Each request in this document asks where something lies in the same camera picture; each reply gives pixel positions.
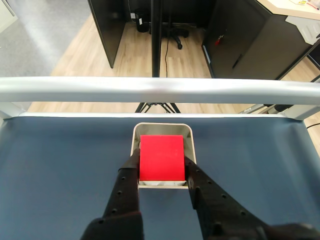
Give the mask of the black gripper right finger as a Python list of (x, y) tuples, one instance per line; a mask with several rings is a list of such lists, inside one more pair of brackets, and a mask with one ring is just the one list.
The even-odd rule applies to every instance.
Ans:
[(205, 240), (318, 240), (307, 224), (268, 225), (249, 212), (188, 157), (185, 179)]

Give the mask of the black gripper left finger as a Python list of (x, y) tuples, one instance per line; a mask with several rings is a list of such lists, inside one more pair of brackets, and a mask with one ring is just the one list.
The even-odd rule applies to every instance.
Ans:
[(92, 220), (82, 240), (142, 240), (143, 218), (139, 203), (140, 150), (137, 148), (118, 170), (107, 206)]

